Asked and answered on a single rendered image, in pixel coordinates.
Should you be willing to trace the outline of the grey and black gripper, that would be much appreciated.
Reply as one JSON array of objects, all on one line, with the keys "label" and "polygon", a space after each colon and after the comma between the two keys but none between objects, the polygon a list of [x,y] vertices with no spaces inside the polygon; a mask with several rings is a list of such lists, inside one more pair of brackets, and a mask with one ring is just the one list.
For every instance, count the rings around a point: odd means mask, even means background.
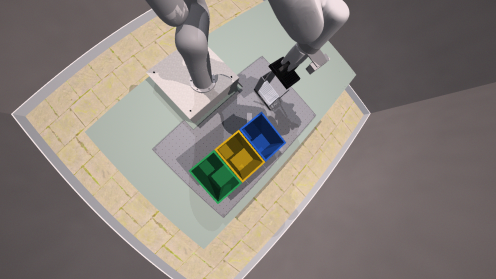
[{"label": "grey and black gripper", "polygon": [[[303,63],[308,58],[307,53],[305,53],[300,47],[298,42],[291,48],[287,55],[281,61],[283,65],[280,67],[275,74],[276,77],[281,80],[286,72],[295,70],[301,63]],[[290,66],[289,66],[290,65]],[[288,68],[287,68],[288,67]],[[285,72],[283,70],[286,69]]]}]

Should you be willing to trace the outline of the yellow open-top bin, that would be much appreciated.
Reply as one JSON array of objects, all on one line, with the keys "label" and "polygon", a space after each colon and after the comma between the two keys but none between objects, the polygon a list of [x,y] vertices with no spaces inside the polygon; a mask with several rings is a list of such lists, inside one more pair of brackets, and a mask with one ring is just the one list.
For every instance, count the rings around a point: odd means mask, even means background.
[{"label": "yellow open-top bin", "polygon": [[265,163],[240,130],[214,150],[242,183]]}]

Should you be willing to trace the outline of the black well plate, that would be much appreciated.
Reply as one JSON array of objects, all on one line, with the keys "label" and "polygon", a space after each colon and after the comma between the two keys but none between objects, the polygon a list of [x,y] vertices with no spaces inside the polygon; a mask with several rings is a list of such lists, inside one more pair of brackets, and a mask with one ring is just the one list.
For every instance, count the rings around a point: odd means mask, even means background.
[{"label": "black well plate", "polygon": [[[278,69],[282,67],[283,65],[281,64],[281,61],[283,60],[284,57],[281,57],[280,59],[276,60],[275,62],[271,63],[268,67],[272,70],[272,72],[276,75]],[[298,82],[301,78],[298,76],[298,74],[292,69],[291,71],[287,71],[283,78],[279,80],[283,86],[286,88],[290,88],[292,85],[294,85],[296,82]]]}]

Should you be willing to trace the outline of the blue open bin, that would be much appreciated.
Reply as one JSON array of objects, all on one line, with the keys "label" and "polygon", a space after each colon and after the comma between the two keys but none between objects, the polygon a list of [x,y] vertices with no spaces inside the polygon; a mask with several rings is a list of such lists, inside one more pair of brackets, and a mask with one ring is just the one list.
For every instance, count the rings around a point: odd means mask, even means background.
[{"label": "blue open bin", "polygon": [[265,162],[286,143],[263,112],[239,130]]}]

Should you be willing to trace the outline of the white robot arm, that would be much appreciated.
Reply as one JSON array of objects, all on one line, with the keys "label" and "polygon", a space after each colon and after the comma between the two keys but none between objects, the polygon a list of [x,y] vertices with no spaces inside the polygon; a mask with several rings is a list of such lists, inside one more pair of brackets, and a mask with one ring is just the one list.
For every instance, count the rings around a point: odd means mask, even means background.
[{"label": "white robot arm", "polygon": [[[205,0],[146,0],[167,25],[176,27],[175,46],[181,54],[191,87],[211,91],[216,78],[208,52],[210,13]],[[350,11],[343,0],[268,0],[287,34],[307,53],[311,75],[330,60],[320,48],[344,25]],[[192,82],[193,81],[193,82]]]}]

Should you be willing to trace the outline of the green bin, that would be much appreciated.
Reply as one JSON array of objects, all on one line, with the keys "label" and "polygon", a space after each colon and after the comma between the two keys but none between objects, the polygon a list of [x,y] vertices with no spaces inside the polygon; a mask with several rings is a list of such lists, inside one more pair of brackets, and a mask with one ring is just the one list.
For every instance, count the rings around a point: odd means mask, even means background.
[{"label": "green bin", "polygon": [[[211,155],[212,153],[214,154]],[[242,184],[215,150],[192,167],[189,172],[217,204]]]}]

